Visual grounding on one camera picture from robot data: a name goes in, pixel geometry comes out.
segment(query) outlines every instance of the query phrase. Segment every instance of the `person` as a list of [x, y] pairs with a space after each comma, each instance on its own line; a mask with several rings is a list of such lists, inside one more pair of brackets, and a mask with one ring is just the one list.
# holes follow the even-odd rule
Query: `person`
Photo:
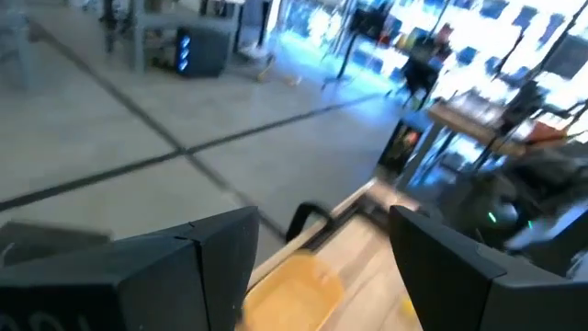
[[445, 60], [452, 53], [449, 47], [452, 32], [451, 26], [445, 24], [433, 37], [421, 36], [414, 41], [409, 59], [402, 70], [413, 101], [416, 100], [417, 93], [424, 89], [425, 95], [417, 109], [423, 106], [433, 90]]

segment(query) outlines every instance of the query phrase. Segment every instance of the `yellow tray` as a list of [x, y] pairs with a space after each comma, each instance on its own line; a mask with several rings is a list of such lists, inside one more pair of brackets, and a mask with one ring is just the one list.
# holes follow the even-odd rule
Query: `yellow tray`
[[318, 330], [343, 300], [339, 277], [308, 251], [284, 261], [247, 294], [248, 331]]

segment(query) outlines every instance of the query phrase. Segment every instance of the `green light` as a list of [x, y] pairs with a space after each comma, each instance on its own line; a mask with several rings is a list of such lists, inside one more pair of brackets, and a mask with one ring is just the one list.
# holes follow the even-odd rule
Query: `green light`
[[496, 217], [494, 217], [493, 213], [488, 212], [488, 217], [490, 217], [490, 219], [492, 220], [493, 223], [496, 223]]

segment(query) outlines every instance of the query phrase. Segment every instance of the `white floor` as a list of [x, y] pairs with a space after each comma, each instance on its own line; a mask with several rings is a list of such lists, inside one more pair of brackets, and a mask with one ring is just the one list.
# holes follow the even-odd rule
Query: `white floor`
[[[265, 84], [240, 67], [204, 80], [134, 74], [122, 52], [104, 54], [94, 17], [60, 6], [30, 12], [51, 37], [34, 44], [33, 91], [17, 90], [0, 66], [2, 222], [122, 238], [251, 201], [283, 233], [304, 200], [333, 207], [368, 180], [399, 117], [385, 90], [361, 77], [322, 91], [328, 71], [318, 61], [280, 59], [283, 73], [303, 77], [295, 87], [279, 70]], [[257, 263], [282, 245], [262, 226]]]

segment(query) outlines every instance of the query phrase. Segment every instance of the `blue light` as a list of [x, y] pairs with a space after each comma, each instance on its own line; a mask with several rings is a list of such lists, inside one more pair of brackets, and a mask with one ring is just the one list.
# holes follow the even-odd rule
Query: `blue light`
[[187, 67], [187, 61], [182, 60], [182, 62], [180, 63], [180, 67], [179, 67], [180, 71], [186, 70], [186, 67]]
[[180, 45], [182, 45], [182, 48], [186, 48], [187, 45], [190, 44], [190, 37], [185, 36], [184, 38], [182, 38], [182, 41], [180, 42]]

